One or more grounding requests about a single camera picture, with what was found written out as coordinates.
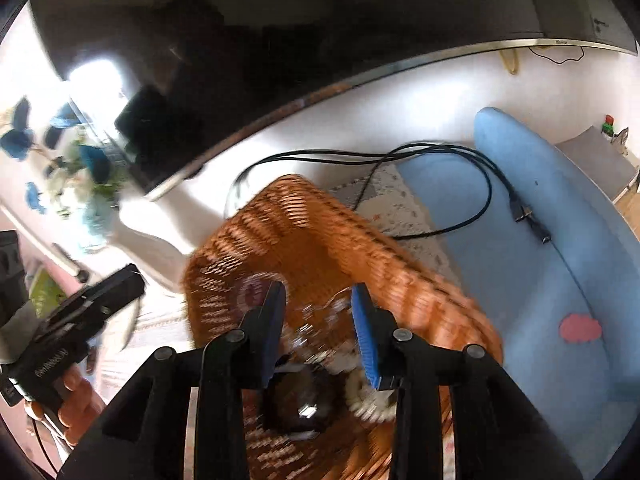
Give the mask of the person's left hand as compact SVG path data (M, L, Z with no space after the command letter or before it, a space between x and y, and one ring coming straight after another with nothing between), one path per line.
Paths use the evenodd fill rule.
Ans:
M58 420L63 425L62 434L55 431L44 416L43 407L37 402L27 402L25 411L29 417L40 420L55 437L63 439L74 448L93 422L101 415L105 403L93 389L88 380L82 376L78 365L72 365L64 375L62 381L68 392L61 408L58 410Z

